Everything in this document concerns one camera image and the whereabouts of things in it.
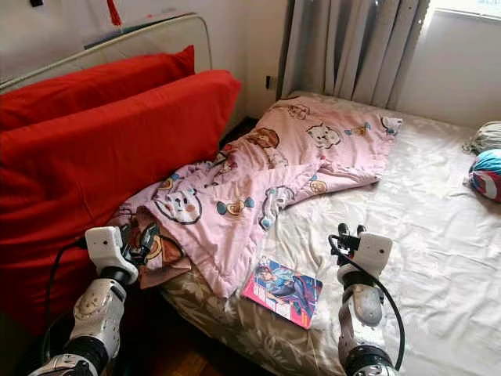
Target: black cable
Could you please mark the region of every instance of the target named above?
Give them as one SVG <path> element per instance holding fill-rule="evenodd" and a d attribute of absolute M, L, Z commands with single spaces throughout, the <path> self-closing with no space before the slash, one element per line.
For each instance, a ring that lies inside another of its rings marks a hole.
<path fill-rule="evenodd" d="M 349 262 L 352 264 L 355 268 L 360 270 L 362 273 L 367 275 L 372 282 L 374 282 L 381 290 L 382 292 L 386 295 L 388 301 L 390 302 L 391 308 L 393 309 L 393 312 L 395 313 L 395 317 L 397 318 L 397 323 L 398 323 L 398 332 L 400 336 L 400 344 L 398 346 L 398 357 L 397 361 L 395 362 L 395 369 L 398 371 L 400 370 L 400 366 L 402 365 L 402 360 L 404 357 L 404 351 L 405 351 L 405 330 L 404 330 L 404 323 L 402 322 L 402 317 L 400 316 L 400 312 L 398 311 L 398 307 L 395 304 L 393 298 L 391 297 L 390 293 L 386 289 L 386 287 L 372 274 L 367 272 L 365 269 L 363 269 L 359 264 L 351 260 L 348 256 L 343 254 L 336 246 L 334 241 L 336 240 L 336 237 L 334 235 L 329 235 L 329 244 L 331 246 L 332 251 L 337 255 L 342 257 L 345 261 Z"/>
<path fill-rule="evenodd" d="M 44 334 L 44 339 L 41 343 L 41 361 L 42 364 L 47 362 L 51 356 L 50 356 L 50 332 L 55 325 L 55 323 L 58 320 L 54 320 L 53 322 L 51 321 L 51 313 L 50 313 L 50 291 L 52 288 L 52 285 L 54 284 L 54 280 L 56 278 L 56 271 L 57 268 L 59 267 L 59 261 L 61 260 L 61 257 L 63 256 L 63 253 L 74 247 L 78 246 L 80 248 L 87 248 L 87 244 L 85 243 L 85 238 L 81 238 L 74 243 L 71 243 L 70 245 L 67 245 L 64 248 L 61 248 L 56 255 L 56 259 L 54 260 L 54 263 L 52 264 L 52 268 L 50 269 L 50 277 L 49 277 L 49 282 L 47 283 L 47 287 L 45 288 L 45 334 Z"/>

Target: book cover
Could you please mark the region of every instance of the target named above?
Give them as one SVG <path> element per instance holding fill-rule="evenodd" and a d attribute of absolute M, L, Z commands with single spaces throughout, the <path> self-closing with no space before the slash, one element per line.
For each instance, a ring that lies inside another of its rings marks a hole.
<path fill-rule="evenodd" d="M 321 281 L 263 257 L 245 284 L 243 296 L 309 329 L 321 290 Z"/>

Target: cartoon print blanket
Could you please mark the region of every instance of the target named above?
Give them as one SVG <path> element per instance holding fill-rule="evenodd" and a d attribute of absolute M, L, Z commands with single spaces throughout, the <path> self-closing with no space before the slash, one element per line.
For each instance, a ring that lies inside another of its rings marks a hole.
<path fill-rule="evenodd" d="M 227 144 L 214 161 L 180 168 L 120 207 L 114 223 L 134 219 L 142 229 L 156 220 L 162 228 L 157 249 L 163 251 L 150 256 L 142 287 L 189 268 L 186 258 L 171 262 L 175 248 L 215 294 L 230 296 L 279 212 L 316 194 L 376 182 L 401 124 L 397 118 L 337 112 L 313 98 L 275 103 L 251 133 Z"/>

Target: white headboard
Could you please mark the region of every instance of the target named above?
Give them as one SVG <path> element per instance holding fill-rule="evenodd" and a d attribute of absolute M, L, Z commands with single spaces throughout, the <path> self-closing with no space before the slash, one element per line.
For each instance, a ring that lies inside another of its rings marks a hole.
<path fill-rule="evenodd" d="M 176 17 L 122 35 L 100 45 L 4 82 L 0 92 L 8 92 L 47 78 L 94 67 L 127 57 L 159 52 L 179 52 L 195 46 L 195 71 L 212 68 L 211 47 L 204 19 L 196 14 Z"/>

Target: red cushion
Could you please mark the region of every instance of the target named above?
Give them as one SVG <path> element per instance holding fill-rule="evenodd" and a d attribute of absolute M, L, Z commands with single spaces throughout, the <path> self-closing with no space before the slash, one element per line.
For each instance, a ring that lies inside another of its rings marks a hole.
<path fill-rule="evenodd" d="M 0 129 L 76 114 L 195 74 L 193 46 L 99 65 L 0 96 Z"/>
<path fill-rule="evenodd" d="M 212 157 L 239 89 L 229 72 L 207 71 L 1 133 L 0 309 L 40 331 L 57 251 L 103 226 L 145 186 Z M 88 282 L 84 270 L 84 251 L 63 256 L 53 294 L 57 309 L 74 304 Z"/>

